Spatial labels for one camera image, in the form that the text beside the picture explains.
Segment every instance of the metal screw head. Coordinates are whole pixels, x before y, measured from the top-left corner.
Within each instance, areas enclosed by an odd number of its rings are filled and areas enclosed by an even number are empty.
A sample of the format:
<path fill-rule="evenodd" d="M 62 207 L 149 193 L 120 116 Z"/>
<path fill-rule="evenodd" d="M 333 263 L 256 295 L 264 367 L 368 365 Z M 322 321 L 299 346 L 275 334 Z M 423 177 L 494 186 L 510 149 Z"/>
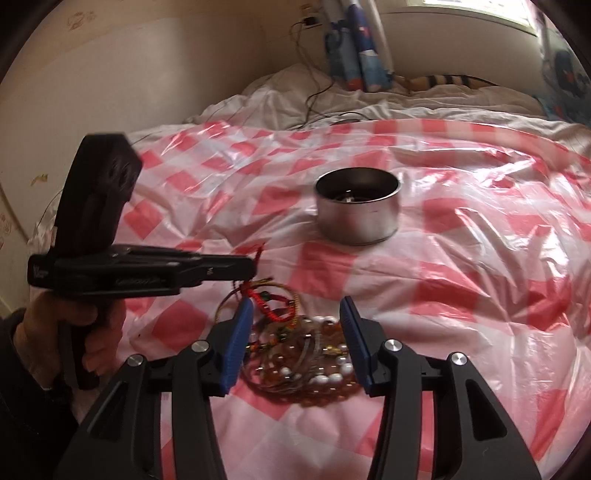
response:
<path fill-rule="evenodd" d="M 386 340 L 384 342 L 384 346 L 386 350 L 388 350 L 389 352 L 399 352 L 400 350 L 402 350 L 402 343 L 398 340 Z"/>
<path fill-rule="evenodd" d="M 468 363 L 468 357 L 461 352 L 456 352 L 452 354 L 452 362 L 461 367 Z"/>
<path fill-rule="evenodd" d="M 130 367 L 139 367 L 141 364 L 144 363 L 144 357 L 136 353 L 135 355 L 130 356 L 127 359 L 127 364 Z"/>
<path fill-rule="evenodd" d="M 209 350 L 209 343 L 206 340 L 197 340 L 191 345 L 191 350 L 195 353 L 203 353 Z"/>

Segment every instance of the plastic tablecloth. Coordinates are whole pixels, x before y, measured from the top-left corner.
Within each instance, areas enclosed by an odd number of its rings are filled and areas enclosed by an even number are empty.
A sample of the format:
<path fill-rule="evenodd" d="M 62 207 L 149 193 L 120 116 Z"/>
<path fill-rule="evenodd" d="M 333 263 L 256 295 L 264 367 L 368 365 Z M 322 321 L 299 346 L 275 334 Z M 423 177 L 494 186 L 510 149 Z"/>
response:
<path fill-rule="evenodd" d="M 264 244 L 259 277 L 299 291 L 307 314 L 337 315 L 351 295 L 418 353 L 466 353 L 543 477 L 566 460 L 591 420 L 588 159 L 506 128 L 414 119 L 275 132 L 216 122 L 162 129 L 135 147 L 144 169 L 118 242 L 208 254 Z M 351 166 L 402 180 L 400 229 L 378 245 L 333 244 L 316 227 L 316 178 Z M 119 360 L 173 355 L 205 337 L 229 289 L 128 300 Z M 420 478 L 430 478 L 424 404 Z M 382 401 L 360 392 L 324 408 L 274 404 L 239 381 L 212 408 L 230 480 L 359 480 Z M 162 425 L 170 480 L 170 395 Z"/>

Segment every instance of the bed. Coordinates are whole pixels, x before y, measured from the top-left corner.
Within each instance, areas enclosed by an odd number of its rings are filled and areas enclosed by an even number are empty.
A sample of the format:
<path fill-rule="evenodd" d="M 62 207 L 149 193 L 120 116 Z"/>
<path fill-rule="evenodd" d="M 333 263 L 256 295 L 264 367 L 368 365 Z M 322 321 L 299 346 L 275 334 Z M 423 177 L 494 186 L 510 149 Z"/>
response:
<path fill-rule="evenodd" d="M 264 245 L 259 276 L 299 291 L 308 315 L 337 315 L 350 294 L 418 353 L 467 353 L 552 478 L 591 421 L 591 131 L 545 120 L 523 93 L 460 86 L 415 95 L 333 87 L 314 106 L 322 114 L 302 125 L 316 91 L 308 69 L 293 66 L 186 124 L 130 134 L 144 170 L 117 241 L 209 254 Z M 351 165 L 402 178 L 401 228 L 390 241 L 352 248 L 318 233 L 313 182 Z M 42 222 L 40 248 L 46 232 Z M 128 300 L 119 361 L 169 356 L 206 336 L 229 289 Z M 89 400 L 79 399 L 79 415 Z M 239 381 L 212 407 L 230 479 L 357 480 L 367 476 L 382 404 L 359 393 L 305 408 Z M 423 417 L 427 479 L 432 409 Z M 167 396 L 162 425 L 168 480 Z"/>

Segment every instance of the metal can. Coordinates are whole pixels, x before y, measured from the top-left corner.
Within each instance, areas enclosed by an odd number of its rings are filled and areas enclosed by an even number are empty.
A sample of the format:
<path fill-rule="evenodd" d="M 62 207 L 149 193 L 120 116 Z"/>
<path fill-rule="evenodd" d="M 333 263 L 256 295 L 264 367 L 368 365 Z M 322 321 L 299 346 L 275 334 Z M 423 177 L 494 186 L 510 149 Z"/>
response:
<path fill-rule="evenodd" d="M 398 229 L 402 183 L 377 168 L 331 171 L 316 181 L 318 226 L 330 240 L 345 245 L 371 245 Z"/>

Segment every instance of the wall stain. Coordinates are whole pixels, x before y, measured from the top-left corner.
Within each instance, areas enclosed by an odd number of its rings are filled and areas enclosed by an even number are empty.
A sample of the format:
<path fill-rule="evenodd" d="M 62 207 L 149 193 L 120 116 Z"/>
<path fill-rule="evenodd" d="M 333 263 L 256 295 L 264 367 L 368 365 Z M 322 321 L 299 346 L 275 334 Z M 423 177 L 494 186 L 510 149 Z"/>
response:
<path fill-rule="evenodd" d="M 68 17 L 67 26 L 72 31 L 81 27 L 84 23 L 92 22 L 95 18 L 96 14 L 92 10 L 89 12 L 76 12 Z"/>
<path fill-rule="evenodd" d="M 10 235 L 12 232 L 12 222 L 3 213 L 0 213 L 0 232 L 4 233 L 6 236 Z"/>
<path fill-rule="evenodd" d="M 38 181 L 43 181 L 43 182 L 47 182 L 49 178 L 49 175 L 47 173 L 44 173 L 43 175 L 37 175 L 33 181 L 31 182 L 31 187 L 33 185 L 35 185 Z"/>

